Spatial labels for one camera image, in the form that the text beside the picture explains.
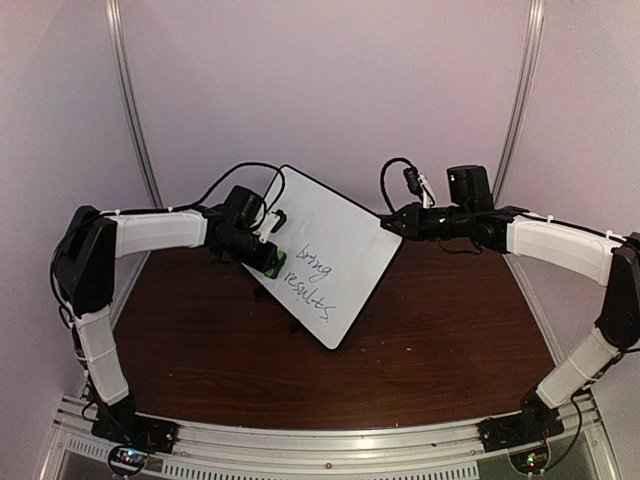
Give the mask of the green whiteboard eraser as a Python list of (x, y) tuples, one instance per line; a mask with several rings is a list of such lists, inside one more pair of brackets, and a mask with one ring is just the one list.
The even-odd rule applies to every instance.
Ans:
[(284, 251), (276, 250), (269, 259), (264, 275), (268, 278), (275, 279), (284, 266), (286, 258), (287, 255)]

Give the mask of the white whiteboard with writing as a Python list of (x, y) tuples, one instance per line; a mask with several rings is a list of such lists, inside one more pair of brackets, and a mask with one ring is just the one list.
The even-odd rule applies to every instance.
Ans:
[(404, 240), (379, 217), (292, 166), (273, 178), (266, 202), (287, 220), (269, 240), (286, 254), (274, 279), (247, 271), (324, 347), (342, 343)]

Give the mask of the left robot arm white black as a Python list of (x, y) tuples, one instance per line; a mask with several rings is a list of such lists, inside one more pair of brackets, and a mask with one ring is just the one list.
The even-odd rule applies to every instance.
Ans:
[(200, 203), (166, 209), (100, 211), (79, 207), (52, 256), (51, 276), (70, 320), (106, 429), (123, 444), (137, 442), (144, 424), (128, 407), (131, 393), (111, 326), (117, 260), (139, 253), (206, 247), (273, 279), (286, 255), (273, 242), (287, 221), (252, 190), (236, 186), (213, 207)]

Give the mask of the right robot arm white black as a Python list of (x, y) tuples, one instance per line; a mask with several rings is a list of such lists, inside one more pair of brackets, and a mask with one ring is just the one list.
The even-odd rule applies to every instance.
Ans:
[(416, 200), (391, 206), (381, 225), (408, 241), (470, 243), (469, 253), (504, 256), (560, 359), (521, 401), (513, 419), (519, 440), (535, 440), (551, 424), (550, 411), (611, 366), (639, 350), (639, 235), (618, 235), (498, 207), (480, 165), (446, 171), (450, 203), (439, 206), (428, 180), (408, 159), (399, 164)]

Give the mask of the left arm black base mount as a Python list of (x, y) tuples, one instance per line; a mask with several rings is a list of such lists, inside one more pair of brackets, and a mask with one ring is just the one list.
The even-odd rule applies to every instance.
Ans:
[(179, 426), (168, 420), (139, 415), (133, 407), (99, 406), (91, 433), (112, 443), (149, 453), (171, 454)]

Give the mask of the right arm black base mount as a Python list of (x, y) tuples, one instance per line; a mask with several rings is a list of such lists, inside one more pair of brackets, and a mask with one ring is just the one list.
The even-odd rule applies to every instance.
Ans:
[(543, 442), (550, 436), (562, 434), (565, 429), (559, 419), (559, 411), (535, 413), (525, 409), (519, 413), (486, 418), (478, 424), (478, 431), (485, 452)]

